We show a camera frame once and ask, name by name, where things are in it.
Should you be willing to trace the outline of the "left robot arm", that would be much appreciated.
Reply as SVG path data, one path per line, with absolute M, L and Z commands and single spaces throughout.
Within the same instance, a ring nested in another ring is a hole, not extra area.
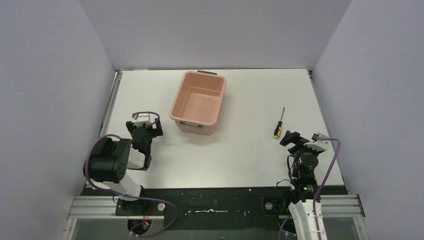
M 142 196 L 143 187 L 127 174 L 127 170 L 146 171 L 152 161 L 153 139 L 164 133 L 159 117 L 153 122 L 135 119 L 125 125 L 131 138 L 114 134 L 99 138 L 89 151 L 82 171 L 92 187 L 101 189 L 93 182 L 106 185 L 107 192 L 127 201 L 129 210 L 141 215 L 146 212 L 148 201 Z

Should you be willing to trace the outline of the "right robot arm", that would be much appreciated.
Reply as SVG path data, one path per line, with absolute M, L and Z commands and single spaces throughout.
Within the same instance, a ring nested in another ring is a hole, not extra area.
M 319 164 L 319 154 L 328 150 L 323 141 L 314 134 L 312 140 L 301 137 L 298 132 L 286 131 L 280 145 L 293 144 L 287 151 L 286 159 L 289 182 L 291 183 L 284 206 L 288 209 L 300 240 L 326 240 L 321 198 L 316 196 L 319 190 L 315 177 L 315 168 Z

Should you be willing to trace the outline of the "yellow black screwdriver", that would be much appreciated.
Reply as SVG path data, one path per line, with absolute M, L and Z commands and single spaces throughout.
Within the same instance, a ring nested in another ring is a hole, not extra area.
M 279 139 L 279 137 L 281 136 L 281 132 L 282 132 L 282 125 L 283 125 L 283 117 L 284 117 L 285 109 L 286 109 L 285 107 L 282 109 L 280 119 L 279 119 L 279 121 L 277 122 L 277 125 L 276 125 L 276 127 L 275 127 L 275 129 L 274 129 L 273 137 L 274 137 L 275 139 Z

